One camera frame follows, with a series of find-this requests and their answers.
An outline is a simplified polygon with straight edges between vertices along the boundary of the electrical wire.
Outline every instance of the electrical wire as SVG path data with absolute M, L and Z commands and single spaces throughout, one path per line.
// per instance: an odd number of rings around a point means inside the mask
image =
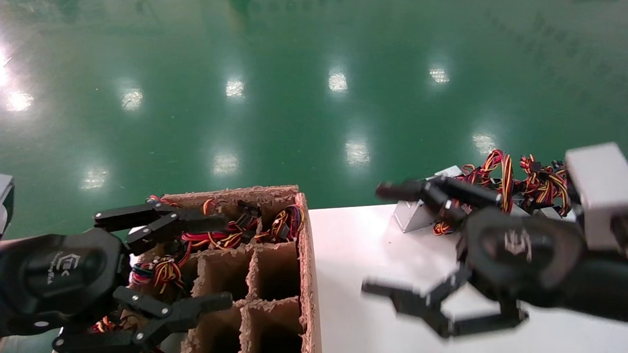
M 500 165 L 502 170 L 501 180 L 494 183 L 490 174 Z M 566 169 L 541 166 L 533 155 L 528 157 L 521 156 L 519 166 L 527 174 L 525 180 L 515 180 L 510 155 L 499 149 L 494 149 L 489 153 L 482 166 L 477 168 L 471 164 L 462 166 L 463 173 L 457 178 L 501 193 L 502 203 L 500 207 L 505 213 L 512 211 L 514 206 L 513 195 L 515 190 L 517 190 L 516 192 L 521 192 L 526 197 L 525 205 L 529 208 L 533 208 L 533 206 L 552 207 L 555 204 L 554 199 L 560 198 L 561 205 L 558 209 L 558 214 L 562 217 L 566 216 L 571 209 L 567 193 Z M 454 205 L 456 207 L 464 207 L 457 200 L 454 200 Z M 444 221 L 438 221 L 433 226 L 433 233 L 438 236 L 449 234 L 453 231 L 453 226 Z

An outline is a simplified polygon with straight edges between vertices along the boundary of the wire bundle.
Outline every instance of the wire bundle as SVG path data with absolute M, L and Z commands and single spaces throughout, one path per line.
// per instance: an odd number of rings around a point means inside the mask
M 303 230 L 305 223 L 305 213 L 297 205 L 290 205 L 282 210 L 271 225 L 271 228 L 255 236 L 257 242 L 281 242 L 284 238 L 281 233 L 284 227 L 288 228 L 285 241 L 296 240 L 298 234 Z
M 210 199 L 203 204 L 203 213 L 211 214 L 217 203 Z M 192 248 L 213 245 L 216 249 L 228 250 L 238 247 L 243 240 L 245 232 L 250 232 L 256 243 L 281 242 L 281 232 L 284 226 L 288 228 L 285 241 L 294 241 L 298 233 L 303 229 L 305 213 L 301 207 L 290 205 L 282 210 L 267 231 L 261 231 L 261 219 L 250 218 L 244 226 L 231 221 L 225 232 L 208 232 L 204 234 L 184 234 L 181 239 L 188 241 Z
M 135 264 L 131 275 L 131 283 L 134 285 L 153 283 L 155 287 L 161 286 L 160 294 L 162 294 L 166 290 L 168 283 L 173 282 L 177 287 L 185 291 L 187 286 L 181 274 L 181 267 L 188 261 L 191 252 L 192 247 L 188 243 L 178 256 L 164 256 L 150 263 Z
M 569 213 L 570 202 L 567 194 L 566 170 L 554 171 L 550 166 L 541 166 L 536 162 L 533 155 L 529 158 L 521 156 L 521 168 L 528 174 L 522 182 L 524 185 L 523 194 L 528 197 L 526 205 L 529 207 L 534 202 L 536 205 L 551 207 L 554 199 L 560 198 L 562 201 L 558 214 L 564 217 Z
M 462 166 L 463 174 L 458 176 L 458 179 L 471 184 L 479 184 L 484 187 L 490 187 L 492 184 L 490 174 L 500 165 L 502 167 L 502 178 L 498 184 L 493 186 L 496 187 L 497 192 L 502 194 L 501 209 L 504 212 L 509 213 L 512 210 L 512 190 L 516 182 L 513 179 L 512 159 L 509 154 L 506 154 L 499 149 L 494 149 L 486 158 L 486 161 L 482 166 L 478 168 L 471 164 Z M 458 200 L 454 200 L 453 205 L 454 207 L 460 207 L 460 202 Z M 450 234 L 453 233 L 453 231 L 453 225 L 442 220 L 436 222 L 432 228 L 432 233 L 436 236 Z
M 210 215 L 219 206 L 219 203 L 210 198 L 203 203 L 203 214 Z M 203 234 L 183 234 L 181 240 L 187 241 L 190 248 L 200 248 L 202 246 L 213 245 L 217 249 L 228 250 L 236 248 L 242 242 L 244 232 L 253 231 L 257 228 L 259 219 L 250 218 L 246 225 L 239 226 L 236 222 L 231 221 L 224 232 L 208 232 Z

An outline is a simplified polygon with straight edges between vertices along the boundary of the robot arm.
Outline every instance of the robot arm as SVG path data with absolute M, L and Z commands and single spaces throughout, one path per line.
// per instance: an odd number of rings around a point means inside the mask
M 12 209 L 13 203 L 4 200 L 5 209 Z M 142 204 L 99 212 L 94 219 L 95 228 L 81 234 L 0 242 L 0 337 L 63 327 L 53 343 L 59 353 L 150 352 L 171 333 L 194 328 L 202 314 L 231 307 L 230 293 L 169 305 L 126 288 L 129 254 L 142 254 L 182 232 L 221 231 L 228 223 L 224 215 Z M 126 242 L 110 233 L 141 225 L 147 226 Z M 90 332 L 94 323 L 119 308 L 148 322 L 135 330 Z

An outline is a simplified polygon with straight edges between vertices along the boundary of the torn cardboard edge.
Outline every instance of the torn cardboard edge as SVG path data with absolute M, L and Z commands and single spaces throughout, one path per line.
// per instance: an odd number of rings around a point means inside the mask
M 259 353 L 257 350 L 259 346 L 255 343 L 255 337 L 251 336 L 251 332 L 255 332 L 256 328 L 253 327 L 256 322 L 255 313 L 259 310 L 264 312 L 273 313 L 274 308 L 281 311 L 284 306 L 296 307 L 296 310 L 292 310 L 293 314 L 296 314 L 296 319 L 301 327 L 301 352 L 302 353 L 320 353 L 321 350 L 321 337 L 320 337 L 320 319 L 317 312 L 317 282 L 315 273 L 315 263 L 313 255 L 312 233 L 311 224 L 308 213 L 308 207 L 305 195 L 299 192 L 296 185 L 288 185 L 281 187 L 251 187 L 240 188 L 233 190 L 223 190 L 215 192 L 203 192 L 203 193 L 185 193 L 180 195 L 165 195 L 163 200 L 168 202 L 174 202 L 180 207 L 201 207 L 203 203 L 208 199 L 213 198 L 217 202 L 220 202 L 222 210 L 232 218 L 237 217 L 237 201 L 243 200 L 252 204 L 257 204 L 262 208 L 264 223 L 269 224 L 274 220 L 276 214 L 285 209 L 287 206 L 296 204 L 299 205 L 306 217 L 303 229 L 298 235 L 297 241 L 292 243 L 281 244 L 246 244 L 241 245 L 237 249 L 228 251 L 220 249 L 210 249 L 200 253 L 195 253 L 191 256 L 190 260 L 194 259 L 197 263 L 197 278 L 194 281 L 194 287 L 192 289 L 193 296 L 200 296 L 207 294 L 208 288 L 212 288 L 213 279 L 209 273 L 208 261 L 217 260 L 217 264 L 225 260 L 228 263 L 230 261 L 238 262 L 236 259 L 246 254 L 251 254 L 248 273 L 244 277 L 244 281 L 248 286 L 248 293 L 243 299 L 236 300 L 234 302 L 234 308 L 227 310 L 239 310 L 239 318 L 231 316 L 235 323 L 240 320 L 240 343 L 242 353 Z M 280 300 L 262 300 L 260 296 L 260 254 L 273 253 L 274 251 L 280 251 L 284 253 L 286 249 L 292 247 L 293 252 L 297 255 L 297 264 L 299 267 L 300 275 L 300 290 L 295 291 L 294 296 L 291 298 L 283 298 Z M 143 254 L 140 257 L 140 261 L 146 261 L 145 259 L 153 259 L 156 256 L 163 256 L 163 248 L 158 246 L 153 250 Z M 145 286 L 144 288 L 137 288 L 132 286 L 133 289 L 140 289 L 143 293 L 153 294 L 152 287 Z M 181 343 L 181 351 L 185 353 L 200 353 L 207 352 L 207 349 L 211 349 L 211 344 L 207 343 L 206 337 L 209 333 L 205 332 L 211 330 L 211 328 L 205 329 L 206 325 L 201 325 L 196 329 L 190 330 L 186 339 Z

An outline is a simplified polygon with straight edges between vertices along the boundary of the silver metal part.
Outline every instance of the silver metal part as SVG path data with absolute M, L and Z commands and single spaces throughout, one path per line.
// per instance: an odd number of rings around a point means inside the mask
M 543 215 L 549 219 L 555 219 L 555 220 L 563 219 L 562 217 L 560 217 L 560 214 L 558 214 L 558 212 L 556 212 L 556 210 L 553 207 L 545 207 L 544 209 L 535 210 L 534 214 Z
M 628 163 L 617 144 L 570 149 L 569 176 L 580 194 L 587 245 L 594 250 L 623 250 L 610 228 L 615 215 L 628 212 Z
M 457 166 L 451 166 L 447 169 L 435 173 L 428 179 L 435 178 L 440 175 L 447 177 L 457 177 L 462 174 L 462 170 Z M 399 201 L 394 210 L 393 218 L 404 233 L 416 231 L 421 228 L 429 227 L 434 224 L 436 217 L 425 207 L 422 201 L 406 202 Z

